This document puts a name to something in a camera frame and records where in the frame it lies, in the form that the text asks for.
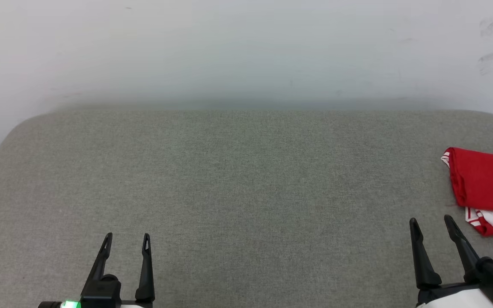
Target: green indicator light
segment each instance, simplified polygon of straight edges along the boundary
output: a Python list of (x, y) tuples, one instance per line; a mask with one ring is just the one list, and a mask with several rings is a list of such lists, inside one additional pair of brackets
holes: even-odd
[(78, 302), (71, 302), (71, 300), (66, 300), (60, 308), (81, 308)]

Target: folded cloth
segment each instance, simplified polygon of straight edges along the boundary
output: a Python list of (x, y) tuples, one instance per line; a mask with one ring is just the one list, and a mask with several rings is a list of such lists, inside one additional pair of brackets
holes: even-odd
[(452, 189), (465, 220), (483, 236), (493, 235), (493, 154), (448, 148), (440, 158), (450, 168)]

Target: gray fabric surface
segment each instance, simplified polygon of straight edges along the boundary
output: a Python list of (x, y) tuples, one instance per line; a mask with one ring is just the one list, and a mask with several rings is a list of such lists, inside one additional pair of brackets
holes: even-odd
[(76, 111), (0, 147), (0, 307), (78, 299), (106, 232), (132, 299), (143, 233), (156, 307), (412, 307), (408, 220), (444, 282), (462, 279), (449, 146), (493, 152), (493, 115)]

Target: wall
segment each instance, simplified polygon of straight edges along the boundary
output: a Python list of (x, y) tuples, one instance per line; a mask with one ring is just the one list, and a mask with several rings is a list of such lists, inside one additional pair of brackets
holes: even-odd
[(493, 113), (493, 0), (0, 0), (0, 142), (124, 104)]

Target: robotic end effector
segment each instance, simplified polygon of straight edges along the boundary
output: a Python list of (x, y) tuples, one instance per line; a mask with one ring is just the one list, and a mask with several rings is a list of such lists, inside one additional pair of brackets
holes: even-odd
[(155, 300), (155, 289), (149, 234), (144, 235), (142, 243), (143, 262), (136, 300), (127, 301), (121, 300), (121, 282), (117, 277), (111, 274), (104, 275), (106, 260), (110, 257), (112, 238), (113, 234), (106, 234), (86, 279), (79, 302), (41, 302), (38, 308), (119, 308), (121, 305), (150, 308)]
[(415, 218), (410, 219), (410, 236), (416, 286), (419, 289), (418, 303), (450, 296), (463, 290), (480, 289), (493, 303), (493, 260), (490, 257), (480, 258), (467, 240), (456, 222), (450, 215), (444, 216), (444, 222), (450, 239), (456, 244), (461, 263), (465, 271), (464, 282), (441, 285), (438, 273), (433, 270), (425, 247), (423, 234)]

